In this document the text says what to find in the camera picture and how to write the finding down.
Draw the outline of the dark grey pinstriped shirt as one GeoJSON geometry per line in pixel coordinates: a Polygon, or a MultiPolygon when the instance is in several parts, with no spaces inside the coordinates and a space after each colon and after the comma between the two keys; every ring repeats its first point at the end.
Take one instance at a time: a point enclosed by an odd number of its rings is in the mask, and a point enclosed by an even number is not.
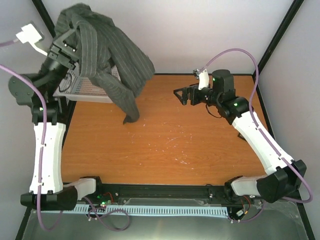
{"type": "Polygon", "coordinates": [[[77,3],[63,9],[54,31],[60,37],[75,33],[66,43],[79,51],[79,75],[101,87],[124,113],[124,123],[140,118],[136,98],[155,74],[150,58],[120,29],[113,19],[77,3]]]}

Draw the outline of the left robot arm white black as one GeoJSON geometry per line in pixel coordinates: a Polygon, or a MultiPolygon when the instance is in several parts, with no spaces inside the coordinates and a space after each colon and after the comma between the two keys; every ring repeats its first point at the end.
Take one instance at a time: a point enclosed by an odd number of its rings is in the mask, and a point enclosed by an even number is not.
{"type": "Polygon", "coordinates": [[[38,73],[12,73],[8,89],[20,106],[30,108],[35,134],[35,160],[29,191],[20,196],[20,203],[40,211],[70,211],[79,200],[103,198],[104,188],[98,176],[82,177],[63,184],[61,156],[67,128],[67,103],[54,93],[68,71],[75,69],[78,49],[66,43],[75,29],[68,29],[51,44],[38,73]]]}

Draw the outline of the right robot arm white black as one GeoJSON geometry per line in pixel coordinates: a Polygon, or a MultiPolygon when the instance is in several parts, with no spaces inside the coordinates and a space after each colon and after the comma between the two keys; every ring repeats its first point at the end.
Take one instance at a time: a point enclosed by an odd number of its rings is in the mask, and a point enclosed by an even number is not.
{"type": "Polygon", "coordinates": [[[229,70],[219,69],[211,74],[197,74],[198,84],[173,91],[182,105],[200,103],[216,107],[221,117],[233,126],[246,140],[260,160],[265,176],[238,176],[225,182],[225,193],[232,201],[237,196],[261,197],[268,203],[285,199],[299,189],[307,166],[294,160],[272,138],[260,122],[249,101],[236,95],[234,77],[229,70]]]}

